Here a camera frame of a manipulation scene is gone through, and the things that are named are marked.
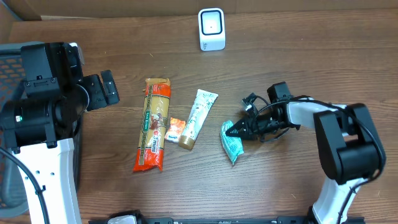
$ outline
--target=green label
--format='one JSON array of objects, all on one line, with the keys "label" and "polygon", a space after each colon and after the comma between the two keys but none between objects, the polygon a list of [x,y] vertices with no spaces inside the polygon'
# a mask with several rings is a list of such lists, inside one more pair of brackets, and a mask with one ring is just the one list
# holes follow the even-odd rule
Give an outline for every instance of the green label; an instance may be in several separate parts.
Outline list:
[{"label": "green label", "polygon": [[144,122],[142,123],[142,132],[147,133],[150,123],[150,110],[145,110]]}]

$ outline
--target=teal packet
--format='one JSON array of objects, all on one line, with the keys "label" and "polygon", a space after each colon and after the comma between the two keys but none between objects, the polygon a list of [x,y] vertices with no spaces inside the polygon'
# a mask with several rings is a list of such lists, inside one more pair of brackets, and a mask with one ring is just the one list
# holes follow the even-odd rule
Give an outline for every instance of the teal packet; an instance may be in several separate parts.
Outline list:
[{"label": "teal packet", "polygon": [[229,159],[231,159],[232,165],[234,165],[236,159],[240,154],[243,154],[243,144],[241,138],[229,137],[225,135],[226,130],[232,127],[234,123],[232,121],[225,121],[221,126],[220,136],[223,148],[227,153]]}]

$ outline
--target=wall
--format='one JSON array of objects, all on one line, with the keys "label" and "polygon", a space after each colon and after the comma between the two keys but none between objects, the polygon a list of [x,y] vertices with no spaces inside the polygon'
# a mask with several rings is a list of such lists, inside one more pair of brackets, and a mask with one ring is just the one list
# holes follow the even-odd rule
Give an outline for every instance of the wall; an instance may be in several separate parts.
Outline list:
[{"label": "wall", "polygon": [[225,13],[372,9],[398,7],[397,0],[4,0],[24,19],[194,15],[205,7]]},{"label": "wall", "polygon": [[0,44],[8,42],[12,22],[16,21],[11,13],[0,3]]}]

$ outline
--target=orange and white packet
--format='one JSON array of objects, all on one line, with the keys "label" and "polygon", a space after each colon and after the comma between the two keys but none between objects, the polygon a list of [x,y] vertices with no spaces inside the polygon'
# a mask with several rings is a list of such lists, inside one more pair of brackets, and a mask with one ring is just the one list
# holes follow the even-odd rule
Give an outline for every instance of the orange and white packet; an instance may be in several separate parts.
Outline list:
[{"label": "orange and white packet", "polygon": [[166,132],[165,139],[171,142],[178,143],[180,136],[185,128],[185,121],[181,121],[177,118],[170,118],[170,128]]}]

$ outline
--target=food package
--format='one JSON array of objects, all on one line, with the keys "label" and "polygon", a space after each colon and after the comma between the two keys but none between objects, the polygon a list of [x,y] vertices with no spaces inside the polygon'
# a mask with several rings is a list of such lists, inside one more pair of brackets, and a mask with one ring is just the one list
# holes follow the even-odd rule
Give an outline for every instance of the food package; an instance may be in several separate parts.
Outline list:
[{"label": "food package", "polygon": [[232,121],[225,121],[221,126],[220,136],[223,148],[231,159],[232,165],[235,164],[239,155],[243,154],[243,144],[241,138],[229,137],[225,132],[234,125]]},{"label": "food package", "polygon": [[185,121],[181,121],[177,118],[170,118],[170,128],[166,132],[166,140],[178,143],[182,131],[185,128]]},{"label": "food package", "polygon": [[158,167],[162,170],[164,136],[171,96],[170,80],[147,78],[136,164],[133,171]]}]

